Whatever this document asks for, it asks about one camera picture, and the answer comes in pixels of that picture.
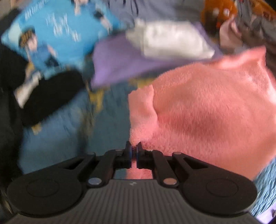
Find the pink fleece towel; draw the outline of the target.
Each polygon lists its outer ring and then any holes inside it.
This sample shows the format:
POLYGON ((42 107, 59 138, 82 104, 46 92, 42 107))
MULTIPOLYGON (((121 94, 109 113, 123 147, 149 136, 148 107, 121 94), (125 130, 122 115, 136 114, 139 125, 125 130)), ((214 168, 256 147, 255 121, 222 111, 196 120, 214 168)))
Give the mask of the pink fleece towel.
POLYGON ((266 48, 167 71, 128 95, 130 143, 182 152, 250 180, 275 158, 266 48))

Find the blue floral quilt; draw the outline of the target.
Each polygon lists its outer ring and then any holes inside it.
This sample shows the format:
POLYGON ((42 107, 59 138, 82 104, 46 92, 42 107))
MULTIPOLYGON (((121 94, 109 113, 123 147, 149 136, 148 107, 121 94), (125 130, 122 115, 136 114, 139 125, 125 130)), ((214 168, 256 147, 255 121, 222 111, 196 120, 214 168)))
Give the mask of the blue floral quilt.
POLYGON ((19 159, 24 173, 72 157, 125 146, 129 138, 128 95, 155 74, 92 89, 89 84, 67 105, 36 125, 25 127, 19 159))

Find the black garment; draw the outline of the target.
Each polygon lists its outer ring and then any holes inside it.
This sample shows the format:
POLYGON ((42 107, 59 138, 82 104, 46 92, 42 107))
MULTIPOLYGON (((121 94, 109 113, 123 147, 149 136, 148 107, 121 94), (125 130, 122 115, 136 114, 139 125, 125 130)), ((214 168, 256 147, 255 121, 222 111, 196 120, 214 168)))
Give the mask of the black garment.
POLYGON ((26 59, 1 44, 1 187, 22 174, 18 157, 23 127, 38 124, 84 87, 76 70, 48 80, 34 74, 28 80, 26 66, 26 59))

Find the folded purple garment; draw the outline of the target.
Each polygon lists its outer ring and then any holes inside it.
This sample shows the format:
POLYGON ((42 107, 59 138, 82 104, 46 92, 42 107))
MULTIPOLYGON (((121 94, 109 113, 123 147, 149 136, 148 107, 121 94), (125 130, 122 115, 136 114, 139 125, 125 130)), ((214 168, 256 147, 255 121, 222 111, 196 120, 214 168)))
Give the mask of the folded purple garment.
POLYGON ((92 56, 94 67, 94 75, 91 79, 92 87, 108 86, 149 73, 156 74, 189 63, 207 62, 220 58, 222 52, 217 44, 209 38, 201 23, 192 24, 204 36, 207 43, 215 49, 215 55, 211 59, 148 58, 126 39, 126 32, 123 32, 96 44, 92 56))

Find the folded white garment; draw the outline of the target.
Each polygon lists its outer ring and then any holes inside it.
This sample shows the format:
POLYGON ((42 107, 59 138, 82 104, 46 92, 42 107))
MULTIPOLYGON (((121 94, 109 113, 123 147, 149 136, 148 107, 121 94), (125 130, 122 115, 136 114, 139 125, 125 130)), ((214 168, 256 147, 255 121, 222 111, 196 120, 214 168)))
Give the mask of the folded white garment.
POLYGON ((126 39, 148 58, 211 59, 215 49, 190 22, 137 19, 125 33, 126 39))

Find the blue cartoon police pillow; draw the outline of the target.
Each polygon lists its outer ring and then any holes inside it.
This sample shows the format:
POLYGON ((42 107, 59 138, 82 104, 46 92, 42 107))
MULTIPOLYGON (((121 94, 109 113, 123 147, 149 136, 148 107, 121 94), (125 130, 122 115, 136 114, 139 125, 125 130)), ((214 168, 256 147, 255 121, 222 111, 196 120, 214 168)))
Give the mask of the blue cartoon police pillow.
POLYGON ((65 67, 83 70, 94 45, 125 28, 102 1, 31 1, 1 42, 50 77, 65 67))

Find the pale pink garment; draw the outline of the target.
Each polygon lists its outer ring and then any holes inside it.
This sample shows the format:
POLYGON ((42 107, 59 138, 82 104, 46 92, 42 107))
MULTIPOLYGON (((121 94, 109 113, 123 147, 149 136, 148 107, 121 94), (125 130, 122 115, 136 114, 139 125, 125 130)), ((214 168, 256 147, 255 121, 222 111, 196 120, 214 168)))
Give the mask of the pale pink garment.
POLYGON ((226 54, 237 54, 248 49, 241 39, 241 33, 237 28, 234 18, 224 22, 219 30, 220 48, 226 54))

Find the grey-blue printed duvet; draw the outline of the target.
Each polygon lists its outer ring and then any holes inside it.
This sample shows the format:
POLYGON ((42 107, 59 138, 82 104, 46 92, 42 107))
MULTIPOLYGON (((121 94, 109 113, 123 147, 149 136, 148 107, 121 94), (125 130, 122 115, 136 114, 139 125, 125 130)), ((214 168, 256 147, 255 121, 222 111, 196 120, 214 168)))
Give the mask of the grey-blue printed duvet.
POLYGON ((107 8, 127 26, 136 19, 205 22, 207 13, 218 13, 223 22, 238 15, 251 21, 252 14, 275 18, 275 11, 265 1, 103 1, 107 8))

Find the red panda plush toy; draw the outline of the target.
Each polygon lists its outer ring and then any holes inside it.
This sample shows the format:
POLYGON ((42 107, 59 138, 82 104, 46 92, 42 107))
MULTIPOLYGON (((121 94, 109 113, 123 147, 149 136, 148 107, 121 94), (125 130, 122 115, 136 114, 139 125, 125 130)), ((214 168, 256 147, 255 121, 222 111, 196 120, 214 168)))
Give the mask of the red panda plush toy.
POLYGON ((236 14, 237 7, 232 0, 205 0, 201 23, 208 34, 215 35, 221 25, 236 14))

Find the dark grey garment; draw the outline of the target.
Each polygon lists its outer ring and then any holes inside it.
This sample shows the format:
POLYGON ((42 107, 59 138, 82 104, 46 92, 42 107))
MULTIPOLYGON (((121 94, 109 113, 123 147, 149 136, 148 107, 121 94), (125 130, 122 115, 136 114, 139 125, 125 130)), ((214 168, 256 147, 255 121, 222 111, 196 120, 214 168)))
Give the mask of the dark grey garment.
POLYGON ((242 41, 248 47, 266 47, 266 65, 275 75, 275 21, 270 22, 259 16, 237 16, 235 22, 242 41))

